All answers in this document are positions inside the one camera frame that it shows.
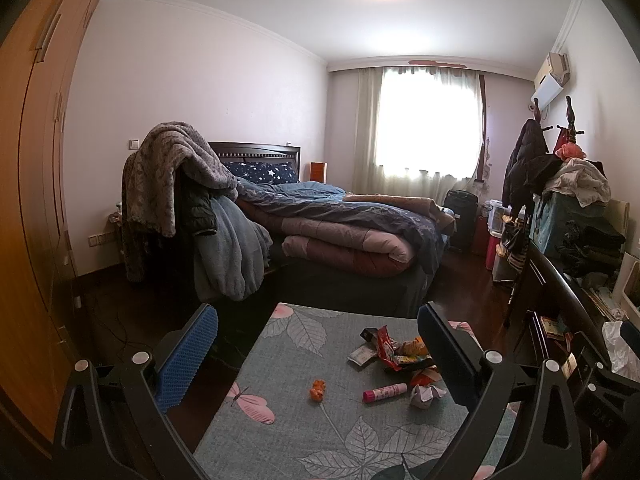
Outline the person's left hand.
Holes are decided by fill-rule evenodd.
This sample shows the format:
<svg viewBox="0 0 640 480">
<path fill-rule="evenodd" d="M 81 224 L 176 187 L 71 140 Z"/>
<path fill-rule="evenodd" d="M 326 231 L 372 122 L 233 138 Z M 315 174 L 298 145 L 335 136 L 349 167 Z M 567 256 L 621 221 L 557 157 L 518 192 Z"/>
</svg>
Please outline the person's left hand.
<svg viewBox="0 0 640 480">
<path fill-rule="evenodd" d="M 589 465 L 582 472 L 582 480 L 591 480 L 596 471 L 600 468 L 608 454 L 608 445 L 601 441 L 592 451 Z"/>
</svg>

